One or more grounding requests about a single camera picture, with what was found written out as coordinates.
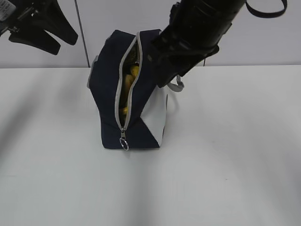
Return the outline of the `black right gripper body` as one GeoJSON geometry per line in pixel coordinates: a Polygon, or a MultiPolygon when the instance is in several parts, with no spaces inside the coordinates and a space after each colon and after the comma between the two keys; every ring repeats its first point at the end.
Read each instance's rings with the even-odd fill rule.
{"type": "Polygon", "coordinates": [[[183,77],[199,62],[218,51],[218,45],[205,48],[186,43],[169,25],[151,41],[147,59],[152,64],[155,83],[164,87],[174,77],[183,77]]]}

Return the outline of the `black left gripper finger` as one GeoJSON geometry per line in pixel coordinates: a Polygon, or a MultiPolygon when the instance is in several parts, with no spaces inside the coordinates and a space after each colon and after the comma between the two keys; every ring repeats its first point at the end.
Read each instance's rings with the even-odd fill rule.
{"type": "Polygon", "coordinates": [[[61,45],[43,29],[23,26],[11,31],[9,41],[38,48],[52,55],[57,55],[61,45]]]}
{"type": "Polygon", "coordinates": [[[46,21],[46,30],[69,45],[74,46],[78,40],[78,34],[66,19],[58,1],[44,0],[43,4],[43,17],[46,21]]]}

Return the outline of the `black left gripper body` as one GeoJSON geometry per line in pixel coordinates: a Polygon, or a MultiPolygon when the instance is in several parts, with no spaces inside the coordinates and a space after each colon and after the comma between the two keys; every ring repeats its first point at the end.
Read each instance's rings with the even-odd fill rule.
{"type": "Polygon", "coordinates": [[[43,12],[43,0],[2,0],[0,2],[0,34],[34,26],[43,12]]]}

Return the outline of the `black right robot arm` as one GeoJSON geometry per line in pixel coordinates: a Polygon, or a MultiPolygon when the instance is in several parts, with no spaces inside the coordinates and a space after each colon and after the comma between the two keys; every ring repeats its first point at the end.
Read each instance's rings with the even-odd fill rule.
{"type": "Polygon", "coordinates": [[[169,25],[152,40],[148,52],[156,84],[161,88],[216,54],[220,39],[244,4],[243,0],[182,0],[174,4],[169,25]]]}

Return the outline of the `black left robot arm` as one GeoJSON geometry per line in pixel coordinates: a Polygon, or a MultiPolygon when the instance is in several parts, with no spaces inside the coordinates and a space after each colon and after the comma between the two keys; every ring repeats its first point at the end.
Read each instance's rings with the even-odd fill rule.
{"type": "Polygon", "coordinates": [[[8,40],[57,55],[61,45],[50,34],[74,46],[78,34],[56,0],[2,0],[0,33],[9,31],[8,40]]]}

